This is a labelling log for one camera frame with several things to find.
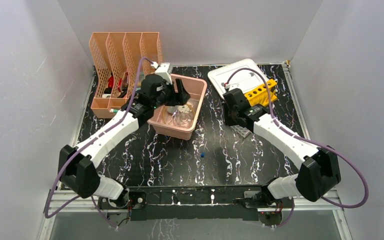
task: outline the black marble table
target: black marble table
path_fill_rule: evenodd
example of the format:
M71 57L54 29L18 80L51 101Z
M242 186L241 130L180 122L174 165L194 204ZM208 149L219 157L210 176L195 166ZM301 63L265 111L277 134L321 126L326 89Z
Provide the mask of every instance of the black marble table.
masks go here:
M279 120L301 136L302 128L280 64L260 65L277 79L274 112ZM208 88L190 140L156 134L145 124L126 137L98 167L98 173L127 186L198 186L264 184L274 177L298 173L297 168L265 139L250 134L245 139L224 125L222 99L207 78L217 66L179 66L174 74L206 80ZM98 119L90 109L98 85L95 78L81 125L81 142L109 119Z

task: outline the transparent container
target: transparent container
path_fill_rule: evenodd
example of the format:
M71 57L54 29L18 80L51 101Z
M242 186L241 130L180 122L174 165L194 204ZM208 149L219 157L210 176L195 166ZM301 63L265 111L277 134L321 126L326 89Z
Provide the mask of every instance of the transparent container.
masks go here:
M207 90L207 82L193 77L172 74L173 83L181 79L190 99L183 106L160 106L148 120L158 134L189 140L197 125L201 106Z

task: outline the perforated divider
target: perforated divider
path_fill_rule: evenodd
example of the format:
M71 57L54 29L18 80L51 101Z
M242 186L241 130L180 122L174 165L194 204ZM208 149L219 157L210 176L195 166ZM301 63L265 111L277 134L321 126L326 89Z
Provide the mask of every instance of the perforated divider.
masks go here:
M138 64L145 56L159 64L163 62L161 52L160 34L158 32L94 32L89 41L90 52L96 67L99 83L92 101L91 109L98 118L112 118L115 114L110 109L120 109L132 94ZM145 75L155 70L147 61L144 61ZM102 98L104 90L108 87L108 80L114 77L114 83L109 98ZM119 82L128 74L126 94L119 98Z
M102 98L108 79L111 77L111 64L107 54L106 41L108 32L94 32L89 41L90 53L98 75L98 86L90 108L98 118L111 118L109 115L109 98Z

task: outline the pink container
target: pink container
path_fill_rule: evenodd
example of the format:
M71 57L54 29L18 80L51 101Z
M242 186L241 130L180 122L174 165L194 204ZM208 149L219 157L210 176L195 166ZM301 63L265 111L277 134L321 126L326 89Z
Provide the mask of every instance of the pink container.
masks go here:
M176 82L176 79L181 79L184 88L190 94L190 100L187 105L192 108L190 109L190 112L193 113L193 119L191 118L192 122L187 123L187 127L176 125L176 123L174 123L175 121L172 120L176 114L170 115L170 113L167 112L167 108L169 107L161 106L155 109L153 117L148 120L148 123L153 126L155 132L158 134L189 140L197 125L198 116L200 115L201 106L207 90L207 82L202 79L177 74L172 74L171 79L173 83Z

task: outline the black wire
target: black wire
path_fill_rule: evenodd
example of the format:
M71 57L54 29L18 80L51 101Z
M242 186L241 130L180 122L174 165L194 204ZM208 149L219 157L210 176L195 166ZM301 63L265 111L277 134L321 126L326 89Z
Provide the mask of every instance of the black wire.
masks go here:
M120 227L120 225L127 219L130 219L130 217L126 217L125 219L121 220L121 222L117 225L117 227Z

